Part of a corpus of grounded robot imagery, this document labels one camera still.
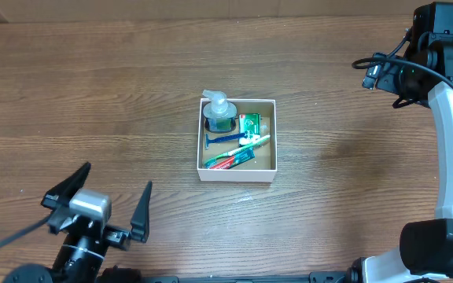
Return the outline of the green white toothbrush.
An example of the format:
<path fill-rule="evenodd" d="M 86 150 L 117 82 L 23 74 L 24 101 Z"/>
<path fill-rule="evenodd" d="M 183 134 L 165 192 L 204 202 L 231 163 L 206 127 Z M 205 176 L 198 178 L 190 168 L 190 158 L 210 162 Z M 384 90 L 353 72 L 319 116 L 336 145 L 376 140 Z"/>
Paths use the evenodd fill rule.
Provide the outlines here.
<path fill-rule="evenodd" d="M 237 149 L 232 149 L 226 153 L 222 153 L 222 154 L 219 154 L 218 156 L 214 156 L 208 160 L 206 160 L 204 162 L 204 165 L 211 165 L 211 164 L 215 164 L 218 160 L 222 159 L 222 158 L 227 158 L 227 157 L 231 157 L 231 156 L 234 156 L 235 154 L 237 153 L 241 153 L 247 149 L 254 149 L 256 147 L 260 147 L 261 145 L 263 145 L 265 142 L 269 141 L 271 138 L 271 136 L 268 134 L 268 135 L 265 135 L 261 138 L 258 138 L 256 139 L 255 141 L 247 144 L 247 145 L 243 145 L 242 147 L 240 148 L 237 148 Z"/>

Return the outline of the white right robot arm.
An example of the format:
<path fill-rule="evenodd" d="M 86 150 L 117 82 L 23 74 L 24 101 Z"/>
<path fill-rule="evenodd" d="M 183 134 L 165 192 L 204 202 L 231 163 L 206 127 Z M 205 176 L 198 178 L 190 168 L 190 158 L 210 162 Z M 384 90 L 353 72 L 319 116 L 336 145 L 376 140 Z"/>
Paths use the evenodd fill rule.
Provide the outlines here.
<path fill-rule="evenodd" d="M 453 279 L 453 2 L 418 7 L 411 28 L 391 53 L 375 53 L 352 66 L 365 71 L 365 88 L 395 94 L 394 108 L 431 110 L 440 184 L 434 219 L 406 224 L 396 248 L 357 259 L 343 281 Z"/>

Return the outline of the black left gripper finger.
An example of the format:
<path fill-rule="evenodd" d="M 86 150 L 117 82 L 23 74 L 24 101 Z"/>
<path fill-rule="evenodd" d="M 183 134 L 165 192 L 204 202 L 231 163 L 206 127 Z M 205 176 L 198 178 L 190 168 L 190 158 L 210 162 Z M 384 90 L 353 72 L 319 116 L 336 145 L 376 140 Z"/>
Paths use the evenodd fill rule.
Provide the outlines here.
<path fill-rule="evenodd" d="M 41 205 L 49 209 L 67 207 L 74 195 L 83 188 L 90 169 L 91 163 L 86 162 L 71 176 L 48 190 L 41 201 Z"/>
<path fill-rule="evenodd" d="M 131 218 L 131 239 L 146 243 L 149 237 L 149 202 L 153 183 L 148 181 Z"/>

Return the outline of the blue disposable razor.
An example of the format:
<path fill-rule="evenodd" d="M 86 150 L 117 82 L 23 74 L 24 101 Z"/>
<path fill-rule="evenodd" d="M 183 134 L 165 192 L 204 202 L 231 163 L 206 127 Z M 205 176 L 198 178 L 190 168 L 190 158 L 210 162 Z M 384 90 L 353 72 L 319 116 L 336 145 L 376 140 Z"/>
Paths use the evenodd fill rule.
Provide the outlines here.
<path fill-rule="evenodd" d="M 204 135 L 204 148 L 206 150 L 208 150 L 209 149 L 209 145 L 212 144 L 212 143 L 228 142 L 228 141 L 232 141 L 232 140 L 235 140 L 235 139 L 238 140 L 240 138 L 245 138 L 246 136 L 247 136 L 247 133 L 243 132 L 243 133 L 239 133 L 239 134 L 232 134 L 232 135 L 227 135 L 227 136 L 222 136 L 222 137 L 210 139 L 208 134 L 205 134 Z"/>

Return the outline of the red green toothpaste tube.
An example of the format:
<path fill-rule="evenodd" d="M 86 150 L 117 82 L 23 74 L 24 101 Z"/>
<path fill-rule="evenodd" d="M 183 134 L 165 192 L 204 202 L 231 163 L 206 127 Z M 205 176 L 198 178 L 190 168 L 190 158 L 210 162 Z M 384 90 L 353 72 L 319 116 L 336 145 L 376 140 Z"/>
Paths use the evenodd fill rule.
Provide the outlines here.
<path fill-rule="evenodd" d="M 253 149 L 246 149 L 243 152 L 236 153 L 233 156 L 228 157 L 222 162 L 215 163 L 213 165 L 208 165 L 207 169 L 221 169 L 221 170 L 226 170 L 226 169 L 231 169 L 232 167 L 235 167 L 239 164 L 243 164 L 244 162 L 247 162 L 255 157 L 254 150 Z"/>

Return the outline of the green soap bar packet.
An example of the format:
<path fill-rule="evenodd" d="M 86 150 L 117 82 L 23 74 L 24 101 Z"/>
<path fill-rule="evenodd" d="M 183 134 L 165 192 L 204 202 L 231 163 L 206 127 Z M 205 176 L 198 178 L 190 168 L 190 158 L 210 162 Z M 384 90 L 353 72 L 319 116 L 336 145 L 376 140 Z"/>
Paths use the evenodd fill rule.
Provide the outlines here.
<path fill-rule="evenodd" d="M 259 113 L 245 113 L 239 115 L 239 133 L 245 134 L 243 138 L 239 138 L 240 146 L 247 145 L 261 137 L 260 121 L 261 115 Z"/>

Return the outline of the clear pump soap bottle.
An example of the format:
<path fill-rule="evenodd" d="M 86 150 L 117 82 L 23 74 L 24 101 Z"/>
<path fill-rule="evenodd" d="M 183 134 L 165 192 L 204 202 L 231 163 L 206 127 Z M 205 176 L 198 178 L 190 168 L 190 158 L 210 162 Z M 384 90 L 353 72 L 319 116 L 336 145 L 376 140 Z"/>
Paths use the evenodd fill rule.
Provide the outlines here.
<path fill-rule="evenodd" d="M 205 128 L 217 134 L 233 131 L 237 108 L 227 100 L 226 94 L 218 90 L 203 90 L 202 95 L 210 101 L 203 108 Z"/>

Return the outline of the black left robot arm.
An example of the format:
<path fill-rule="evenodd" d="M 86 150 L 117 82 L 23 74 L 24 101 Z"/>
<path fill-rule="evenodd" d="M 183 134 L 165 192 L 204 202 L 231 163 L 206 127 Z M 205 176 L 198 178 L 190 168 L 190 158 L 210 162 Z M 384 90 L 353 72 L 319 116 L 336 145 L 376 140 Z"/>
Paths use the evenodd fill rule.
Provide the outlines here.
<path fill-rule="evenodd" d="M 131 217 L 129 230 L 112 226 L 109 196 L 86 189 L 91 163 L 86 162 L 71 176 L 48 190 L 41 205 L 50 209 L 44 220 L 51 234 L 66 233 L 53 265 L 29 263 L 12 270 L 8 283 L 94 282 L 110 248 L 129 249 L 132 241 L 145 243 L 149 236 L 148 182 Z"/>

